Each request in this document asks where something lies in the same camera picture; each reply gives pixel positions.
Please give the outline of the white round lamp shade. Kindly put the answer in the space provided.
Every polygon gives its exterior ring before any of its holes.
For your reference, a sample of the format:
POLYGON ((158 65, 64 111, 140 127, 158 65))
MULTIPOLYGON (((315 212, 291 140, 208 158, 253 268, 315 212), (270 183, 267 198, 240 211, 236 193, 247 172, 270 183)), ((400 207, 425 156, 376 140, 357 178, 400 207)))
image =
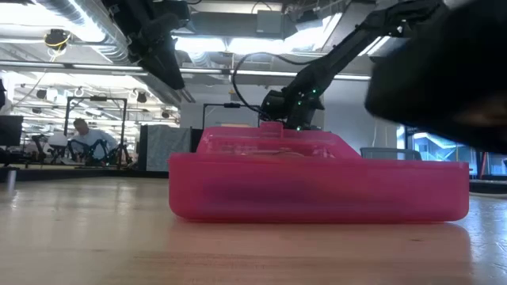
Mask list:
POLYGON ((54 135, 48 138, 48 144, 51 147, 66 147, 68 138, 62 132, 55 132, 54 135))

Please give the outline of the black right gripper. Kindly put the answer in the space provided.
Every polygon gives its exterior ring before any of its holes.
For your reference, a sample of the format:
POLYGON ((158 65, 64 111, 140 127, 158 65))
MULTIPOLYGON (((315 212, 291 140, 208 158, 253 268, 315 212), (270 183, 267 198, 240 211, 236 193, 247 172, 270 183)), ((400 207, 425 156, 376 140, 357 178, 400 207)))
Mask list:
POLYGON ((317 89, 290 94, 271 90, 262 101, 259 119, 281 122, 285 129, 320 131, 322 128, 314 125, 312 120, 316 110, 325 109, 321 95, 317 89))

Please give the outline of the large blurred black object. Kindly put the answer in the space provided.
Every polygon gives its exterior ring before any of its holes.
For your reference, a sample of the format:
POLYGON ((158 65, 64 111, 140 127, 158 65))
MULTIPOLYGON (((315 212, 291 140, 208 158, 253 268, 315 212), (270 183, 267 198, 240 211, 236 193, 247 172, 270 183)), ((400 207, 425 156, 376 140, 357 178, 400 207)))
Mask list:
POLYGON ((377 63, 364 107, 507 154, 507 0, 467 0, 377 63))

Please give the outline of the grey ceiling box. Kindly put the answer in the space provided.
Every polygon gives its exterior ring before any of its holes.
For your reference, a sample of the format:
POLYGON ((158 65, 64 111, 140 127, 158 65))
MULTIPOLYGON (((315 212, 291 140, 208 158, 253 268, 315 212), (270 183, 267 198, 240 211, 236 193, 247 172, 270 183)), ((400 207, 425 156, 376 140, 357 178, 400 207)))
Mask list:
POLYGON ((257 33, 277 34, 282 32, 283 14, 279 11, 257 11, 257 33))

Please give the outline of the grey partition panel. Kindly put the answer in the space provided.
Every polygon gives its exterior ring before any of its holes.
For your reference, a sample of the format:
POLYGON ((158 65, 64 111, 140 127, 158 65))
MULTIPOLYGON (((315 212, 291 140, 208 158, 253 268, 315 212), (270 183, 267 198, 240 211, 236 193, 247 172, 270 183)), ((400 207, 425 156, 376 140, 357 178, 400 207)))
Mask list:
POLYGON ((190 151, 191 128, 142 125, 139 137, 138 167, 142 171, 167 172, 173 153, 190 151))

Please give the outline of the ceiling light strip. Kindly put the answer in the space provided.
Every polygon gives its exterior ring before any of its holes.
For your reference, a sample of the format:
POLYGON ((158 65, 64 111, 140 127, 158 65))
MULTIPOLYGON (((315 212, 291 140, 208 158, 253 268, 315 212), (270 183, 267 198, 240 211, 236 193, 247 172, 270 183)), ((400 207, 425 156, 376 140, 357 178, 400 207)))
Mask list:
POLYGON ((113 76, 147 76, 142 67, 84 63, 50 63, 32 61, 0 60, 0 70, 50 72, 63 74, 101 74, 113 76))

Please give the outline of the black monitor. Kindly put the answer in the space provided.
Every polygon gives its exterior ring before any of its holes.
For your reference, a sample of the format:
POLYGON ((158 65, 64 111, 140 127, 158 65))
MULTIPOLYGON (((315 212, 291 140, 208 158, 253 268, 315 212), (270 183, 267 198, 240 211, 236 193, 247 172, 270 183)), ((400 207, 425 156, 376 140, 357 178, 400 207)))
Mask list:
POLYGON ((23 116, 0 116, 0 146, 20 146, 23 116))

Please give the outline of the silver ventilation duct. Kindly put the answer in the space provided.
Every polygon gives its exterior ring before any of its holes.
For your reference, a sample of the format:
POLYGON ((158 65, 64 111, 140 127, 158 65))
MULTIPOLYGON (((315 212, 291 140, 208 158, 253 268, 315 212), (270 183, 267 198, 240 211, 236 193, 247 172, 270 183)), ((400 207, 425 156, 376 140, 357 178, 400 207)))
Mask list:
POLYGON ((114 65, 141 64, 140 57, 128 50, 132 41, 112 22, 101 0, 32 1, 48 17, 43 26, 70 32, 114 65))

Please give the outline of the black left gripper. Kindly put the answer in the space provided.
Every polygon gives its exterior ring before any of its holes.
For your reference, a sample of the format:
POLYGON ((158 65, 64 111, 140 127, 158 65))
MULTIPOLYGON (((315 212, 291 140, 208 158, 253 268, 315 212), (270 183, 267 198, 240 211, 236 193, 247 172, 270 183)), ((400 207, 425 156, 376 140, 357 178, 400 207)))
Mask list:
POLYGON ((174 51, 171 31, 179 27, 174 17, 149 18, 145 11, 129 15, 132 25, 131 48, 140 57, 140 65, 170 88, 185 87, 174 51))

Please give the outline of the black background robot rig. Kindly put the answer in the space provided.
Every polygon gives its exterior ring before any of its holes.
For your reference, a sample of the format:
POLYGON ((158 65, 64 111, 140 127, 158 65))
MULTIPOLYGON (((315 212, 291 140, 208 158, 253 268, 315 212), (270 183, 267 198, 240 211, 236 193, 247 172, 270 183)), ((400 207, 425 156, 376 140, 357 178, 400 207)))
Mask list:
POLYGON ((115 149, 111 150, 108 155, 108 165, 87 165, 85 160, 76 162, 71 158, 69 151, 69 143, 66 147, 51 147, 48 144, 48 136, 46 135, 33 135, 31 137, 35 144, 36 150, 31 152, 31 158, 43 165, 76 165, 76 166, 92 166, 92 167, 106 167, 115 166, 122 167, 133 163, 132 157, 128 153, 128 149, 124 144, 119 144, 115 149))

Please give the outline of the pink translucent supply box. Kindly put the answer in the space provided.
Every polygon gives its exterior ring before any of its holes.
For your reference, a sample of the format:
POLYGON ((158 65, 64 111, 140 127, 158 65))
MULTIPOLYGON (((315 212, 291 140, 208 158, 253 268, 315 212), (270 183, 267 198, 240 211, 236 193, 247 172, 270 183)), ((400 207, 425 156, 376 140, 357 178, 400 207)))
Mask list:
POLYGON ((463 162, 369 159, 341 137, 280 123, 209 127, 173 153, 171 211, 200 222, 451 222, 469 211, 463 162))

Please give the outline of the person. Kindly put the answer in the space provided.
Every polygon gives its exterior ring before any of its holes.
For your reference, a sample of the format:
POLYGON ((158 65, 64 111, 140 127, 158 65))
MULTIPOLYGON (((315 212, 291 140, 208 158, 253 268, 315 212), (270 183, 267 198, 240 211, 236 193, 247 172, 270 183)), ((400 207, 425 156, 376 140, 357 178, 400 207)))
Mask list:
POLYGON ((71 158, 75 162, 85 160, 87 165, 108 165, 109 152, 118 146, 118 142, 109 133, 92 129, 88 123, 77 118, 73 122, 77 134, 69 143, 71 158))

